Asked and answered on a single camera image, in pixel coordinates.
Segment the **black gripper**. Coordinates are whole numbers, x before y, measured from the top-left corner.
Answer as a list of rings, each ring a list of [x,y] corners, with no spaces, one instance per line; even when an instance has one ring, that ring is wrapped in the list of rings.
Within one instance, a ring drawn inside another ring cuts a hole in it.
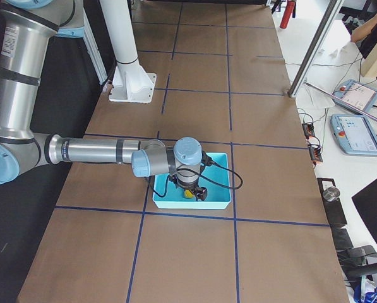
[[[208,195],[207,188],[200,187],[198,180],[195,180],[193,182],[183,182],[178,179],[177,186],[183,188],[184,190],[194,192],[194,196],[200,201],[206,200],[206,197]]]

